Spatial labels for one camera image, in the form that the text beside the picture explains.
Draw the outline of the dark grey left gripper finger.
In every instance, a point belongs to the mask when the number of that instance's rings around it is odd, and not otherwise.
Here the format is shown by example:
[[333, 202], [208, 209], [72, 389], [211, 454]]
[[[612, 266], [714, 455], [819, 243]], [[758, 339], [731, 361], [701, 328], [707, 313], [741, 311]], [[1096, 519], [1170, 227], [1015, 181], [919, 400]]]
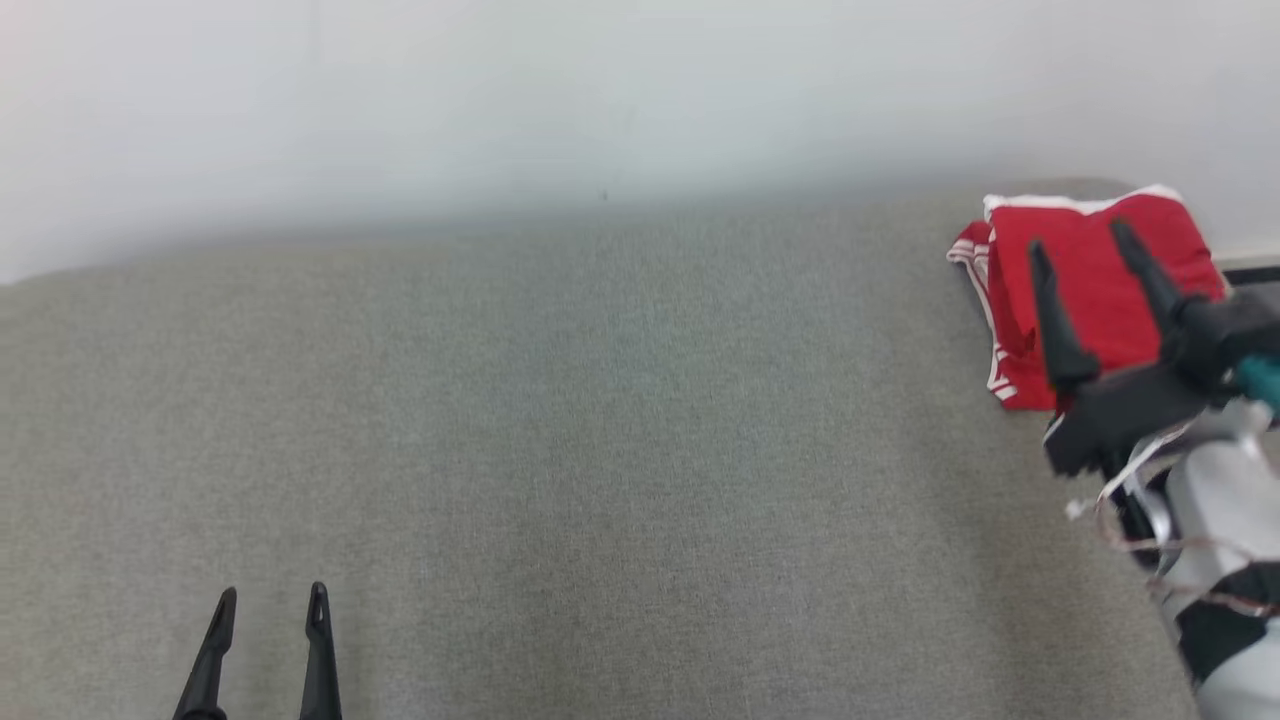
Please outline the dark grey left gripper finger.
[[329, 593], [323, 582], [311, 584], [305, 634], [308, 641], [308, 660], [300, 720], [342, 720]]
[[225, 588], [212, 612], [172, 720], [227, 720], [219, 701], [223, 660], [230, 651], [237, 611], [237, 591]]

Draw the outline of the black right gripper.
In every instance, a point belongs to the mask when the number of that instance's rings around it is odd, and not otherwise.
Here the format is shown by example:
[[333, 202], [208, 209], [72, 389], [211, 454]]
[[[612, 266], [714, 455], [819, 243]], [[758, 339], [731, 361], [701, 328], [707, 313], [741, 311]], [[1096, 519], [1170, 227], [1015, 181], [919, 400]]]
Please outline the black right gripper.
[[1032, 240], [1039, 346], [1059, 401], [1043, 438], [1053, 473], [1114, 478], [1142, 439], [1234, 398], [1262, 402], [1280, 421], [1280, 300], [1254, 292], [1222, 302], [1188, 299], [1126, 222], [1108, 228], [1157, 331], [1169, 337], [1155, 363], [1102, 373], [1075, 332], [1043, 241]]

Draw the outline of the red shorts with white stripes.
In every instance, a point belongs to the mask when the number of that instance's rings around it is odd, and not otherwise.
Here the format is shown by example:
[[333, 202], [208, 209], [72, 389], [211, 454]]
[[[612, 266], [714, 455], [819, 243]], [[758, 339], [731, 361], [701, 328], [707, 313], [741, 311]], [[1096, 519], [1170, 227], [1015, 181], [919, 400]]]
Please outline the red shorts with white stripes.
[[1005, 301], [1000, 337], [1010, 363], [1019, 361], [1021, 392], [1036, 398], [1036, 409], [1028, 411], [1050, 411], [1056, 404], [1032, 293], [1033, 240], [1043, 241], [1075, 332], [1106, 372], [1152, 363], [1158, 354], [1158, 332], [1137, 278], [1115, 247], [1111, 222], [1126, 222], [1183, 292], [1212, 300], [1226, 293], [1181, 196], [1162, 184], [1100, 201], [989, 195], [980, 220], [992, 229], [992, 290]]

